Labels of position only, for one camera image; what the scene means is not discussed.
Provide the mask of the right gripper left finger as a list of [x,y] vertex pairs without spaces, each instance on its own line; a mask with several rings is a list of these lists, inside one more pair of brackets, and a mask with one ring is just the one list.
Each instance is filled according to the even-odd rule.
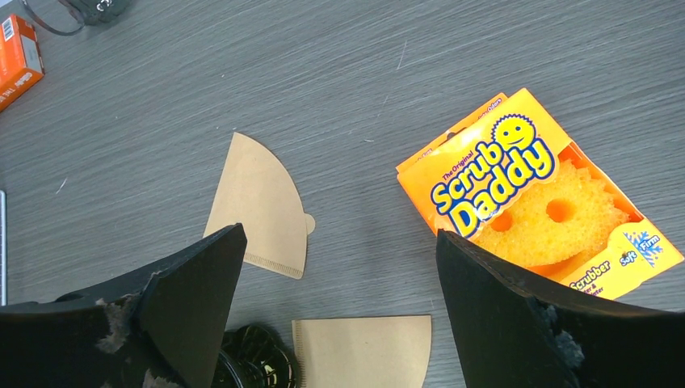
[[226,226],[52,302],[4,306],[2,386],[210,386],[246,245]]

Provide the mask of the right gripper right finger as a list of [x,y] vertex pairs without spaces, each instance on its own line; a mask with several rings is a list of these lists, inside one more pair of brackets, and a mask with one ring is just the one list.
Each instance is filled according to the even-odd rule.
[[681,387],[684,315],[607,300],[450,231],[436,265],[469,387]]

